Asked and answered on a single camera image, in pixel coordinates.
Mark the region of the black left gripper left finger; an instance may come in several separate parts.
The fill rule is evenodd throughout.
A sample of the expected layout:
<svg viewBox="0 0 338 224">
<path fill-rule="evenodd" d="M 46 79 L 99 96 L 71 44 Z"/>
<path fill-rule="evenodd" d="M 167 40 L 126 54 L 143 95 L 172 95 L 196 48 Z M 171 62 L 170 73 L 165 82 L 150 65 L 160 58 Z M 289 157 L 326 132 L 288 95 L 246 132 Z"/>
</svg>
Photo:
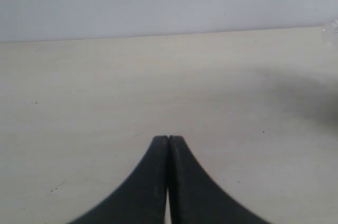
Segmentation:
<svg viewBox="0 0 338 224">
<path fill-rule="evenodd" d="M 128 178 L 72 223 L 164 223 L 168 137 L 155 136 Z"/>
</svg>

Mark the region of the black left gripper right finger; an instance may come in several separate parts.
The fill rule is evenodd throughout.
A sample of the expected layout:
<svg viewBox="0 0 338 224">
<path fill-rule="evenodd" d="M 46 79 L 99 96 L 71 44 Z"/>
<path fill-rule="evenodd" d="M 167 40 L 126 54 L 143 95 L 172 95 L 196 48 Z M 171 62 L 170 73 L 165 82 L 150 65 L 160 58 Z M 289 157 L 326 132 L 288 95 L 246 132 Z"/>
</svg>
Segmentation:
<svg viewBox="0 0 338 224">
<path fill-rule="evenodd" d="M 167 188 L 172 223 L 267 223 L 224 192 L 182 136 L 170 136 Z"/>
</svg>

